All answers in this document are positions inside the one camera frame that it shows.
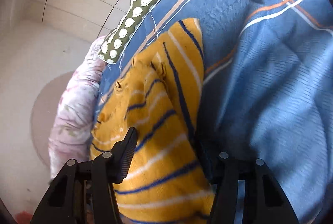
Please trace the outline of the blue plaid bed cover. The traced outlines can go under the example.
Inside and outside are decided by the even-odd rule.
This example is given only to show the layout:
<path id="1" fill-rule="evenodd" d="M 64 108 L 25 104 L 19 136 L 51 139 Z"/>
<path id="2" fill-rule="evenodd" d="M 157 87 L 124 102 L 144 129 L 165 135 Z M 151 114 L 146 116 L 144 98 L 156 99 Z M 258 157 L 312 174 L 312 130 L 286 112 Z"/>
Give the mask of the blue plaid bed cover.
<path id="1" fill-rule="evenodd" d="M 103 72 L 111 86 L 173 23 L 198 18 L 205 78 L 195 151 L 206 176 L 222 151 L 263 159 L 299 221 L 332 205 L 332 5 L 329 0 L 161 0 L 124 54 Z"/>

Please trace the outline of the pink floral quilt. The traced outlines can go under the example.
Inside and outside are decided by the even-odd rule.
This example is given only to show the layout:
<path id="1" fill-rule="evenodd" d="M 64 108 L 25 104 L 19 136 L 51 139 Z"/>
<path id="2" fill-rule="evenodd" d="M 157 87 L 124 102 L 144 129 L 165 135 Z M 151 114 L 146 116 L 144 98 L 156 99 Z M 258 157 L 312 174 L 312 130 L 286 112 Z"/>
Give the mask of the pink floral quilt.
<path id="1" fill-rule="evenodd" d="M 54 179 L 69 159 L 89 159 L 90 130 L 106 63 L 98 57 L 105 37 L 91 44 L 81 65 L 74 71 L 59 100 L 48 138 L 50 177 Z"/>

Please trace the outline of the green sheep-print bolster pillow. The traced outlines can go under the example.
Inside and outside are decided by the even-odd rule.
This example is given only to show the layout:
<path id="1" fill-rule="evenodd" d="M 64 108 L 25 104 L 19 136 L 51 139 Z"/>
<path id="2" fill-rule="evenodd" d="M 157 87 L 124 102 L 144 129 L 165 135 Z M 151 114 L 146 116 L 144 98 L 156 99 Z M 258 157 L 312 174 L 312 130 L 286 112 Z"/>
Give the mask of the green sheep-print bolster pillow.
<path id="1" fill-rule="evenodd" d="M 108 64 L 116 64 L 144 18 L 159 1 L 130 0 L 126 14 L 122 16 L 117 27 L 105 37 L 98 53 L 99 58 Z"/>

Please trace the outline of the yellow striped knit garment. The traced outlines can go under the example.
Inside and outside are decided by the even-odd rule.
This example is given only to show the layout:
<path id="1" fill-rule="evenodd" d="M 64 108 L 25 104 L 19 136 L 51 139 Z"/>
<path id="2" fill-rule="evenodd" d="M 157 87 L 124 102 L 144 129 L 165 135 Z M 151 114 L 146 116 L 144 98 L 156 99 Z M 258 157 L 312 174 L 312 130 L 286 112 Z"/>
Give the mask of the yellow striped knit garment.
<path id="1" fill-rule="evenodd" d="M 199 20 L 175 22 L 141 53 L 91 131 L 95 158 L 135 128 L 128 174 L 114 186 L 119 211 L 136 223 L 206 223 L 213 192 L 191 147 L 203 87 Z"/>

